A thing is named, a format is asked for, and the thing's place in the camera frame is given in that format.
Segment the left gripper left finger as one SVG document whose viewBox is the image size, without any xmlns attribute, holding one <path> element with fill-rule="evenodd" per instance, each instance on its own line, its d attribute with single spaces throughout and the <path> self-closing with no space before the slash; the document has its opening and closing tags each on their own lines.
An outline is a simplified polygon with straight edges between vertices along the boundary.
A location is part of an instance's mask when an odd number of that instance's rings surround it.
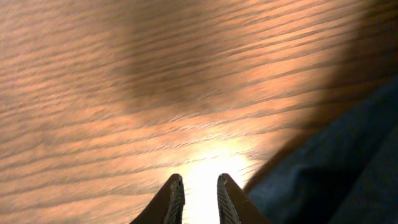
<svg viewBox="0 0 398 224">
<path fill-rule="evenodd" d="M 172 174 L 130 224 L 181 224 L 185 193 L 180 174 Z"/>
</svg>

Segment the navy blue shorts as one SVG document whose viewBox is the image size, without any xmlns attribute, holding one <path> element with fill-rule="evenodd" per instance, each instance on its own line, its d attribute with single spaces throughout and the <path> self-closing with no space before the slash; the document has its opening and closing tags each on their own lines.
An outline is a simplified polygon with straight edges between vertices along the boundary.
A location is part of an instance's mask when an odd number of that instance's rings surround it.
<svg viewBox="0 0 398 224">
<path fill-rule="evenodd" d="M 397 80 L 282 159 L 248 197 L 273 223 L 396 223 Z"/>
</svg>

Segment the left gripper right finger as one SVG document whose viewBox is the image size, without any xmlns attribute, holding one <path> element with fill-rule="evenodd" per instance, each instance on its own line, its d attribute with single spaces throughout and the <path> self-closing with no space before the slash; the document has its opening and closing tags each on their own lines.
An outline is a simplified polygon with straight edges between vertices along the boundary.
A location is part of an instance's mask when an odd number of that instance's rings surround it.
<svg viewBox="0 0 398 224">
<path fill-rule="evenodd" d="M 272 224 L 229 174 L 218 177 L 217 201 L 220 224 Z"/>
</svg>

